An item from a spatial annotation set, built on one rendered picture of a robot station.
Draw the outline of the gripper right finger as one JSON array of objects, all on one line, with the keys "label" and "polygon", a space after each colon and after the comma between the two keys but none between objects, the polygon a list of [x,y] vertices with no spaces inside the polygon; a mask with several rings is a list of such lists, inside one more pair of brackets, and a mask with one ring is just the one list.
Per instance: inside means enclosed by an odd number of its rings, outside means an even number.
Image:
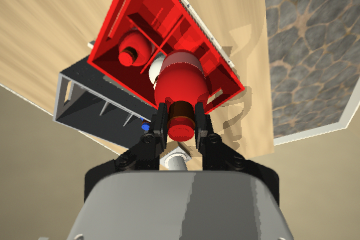
[{"label": "gripper right finger", "polygon": [[223,143],[221,136],[214,133],[210,114],[204,113],[202,102],[195,104],[194,117],[195,143],[196,149],[202,154],[202,170],[237,171],[255,176],[265,183],[280,208],[277,172],[252,160],[246,160]]}]

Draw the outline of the grey divided crate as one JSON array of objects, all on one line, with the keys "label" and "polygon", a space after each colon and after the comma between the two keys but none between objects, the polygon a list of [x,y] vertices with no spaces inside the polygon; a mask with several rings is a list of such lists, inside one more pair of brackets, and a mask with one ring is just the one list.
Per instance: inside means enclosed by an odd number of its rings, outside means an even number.
[{"label": "grey divided crate", "polygon": [[90,65],[89,56],[59,72],[53,121],[130,149],[148,133],[141,118],[151,122],[158,110]]}]

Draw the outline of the white bottle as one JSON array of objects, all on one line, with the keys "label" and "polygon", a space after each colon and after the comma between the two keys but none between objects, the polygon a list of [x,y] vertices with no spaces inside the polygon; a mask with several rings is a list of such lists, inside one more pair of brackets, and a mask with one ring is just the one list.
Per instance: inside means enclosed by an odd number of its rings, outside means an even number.
[{"label": "white bottle", "polygon": [[163,63],[163,60],[165,59],[166,55],[163,53],[163,52],[159,52],[152,64],[151,64],[151,67],[149,69],[149,78],[150,78],[150,81],[152,82],[152,84],[154,85],[154,90],[155,90],[155,85],[156,85],[156,82],[157,82],[157,79],[158,79],[158,75],[159,75],[159,72],[160,72],[160,69],[161,69],[161,66],[162,66],[162,63]]}]

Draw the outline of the blue bottle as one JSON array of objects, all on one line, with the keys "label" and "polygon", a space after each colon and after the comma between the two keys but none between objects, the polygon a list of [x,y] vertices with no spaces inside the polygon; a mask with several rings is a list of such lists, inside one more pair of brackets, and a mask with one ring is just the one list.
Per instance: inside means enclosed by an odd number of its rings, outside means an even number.
[{"label": "blue bottle", "polygon": [[[140,117],[140,118],[141,118],[141,117]],[[144,129],[144,130],[149,130],[150,122],[147,121],[147,120],[145,120],[145,119],[143,119],[143,118],[141,118],[141,120],[143,121],[143,122],[142,122],[142,129]]]}]

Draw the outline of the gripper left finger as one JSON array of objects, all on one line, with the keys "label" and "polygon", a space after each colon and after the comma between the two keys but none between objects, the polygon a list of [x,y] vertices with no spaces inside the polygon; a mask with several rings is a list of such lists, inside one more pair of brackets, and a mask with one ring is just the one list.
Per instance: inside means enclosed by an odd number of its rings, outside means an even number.
[{"label": "gripper left finger", "polygon": [[122,153],[117,159],[112,159],[87,171],[84,179],[84,203],[94,186],[105,176],[134,169],[160,170],[160,154],[167,146],[167,119],[167,104],[159,103],[157,114],[152,115],[148,133],[140,137],[139,143]]}]

